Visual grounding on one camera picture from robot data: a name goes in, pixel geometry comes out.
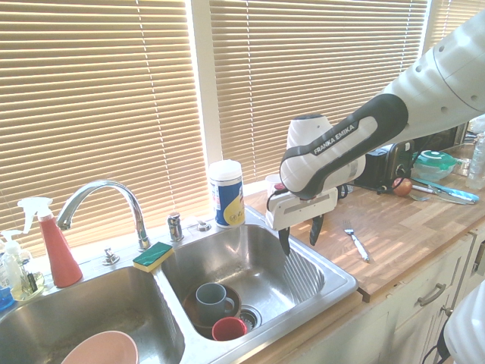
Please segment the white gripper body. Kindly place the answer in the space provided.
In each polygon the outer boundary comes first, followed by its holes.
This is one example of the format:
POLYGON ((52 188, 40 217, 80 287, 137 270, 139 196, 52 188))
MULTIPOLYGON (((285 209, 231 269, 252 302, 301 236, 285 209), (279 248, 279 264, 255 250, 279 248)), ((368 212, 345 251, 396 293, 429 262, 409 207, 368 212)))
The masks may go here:
POLYGON ((336 187, 325 190, 310 200, 300 199, 291 192, 272 196, 265 213, 267 225, 271 229, 286 229, 331 212, 337 204, 337 197, 336 187))

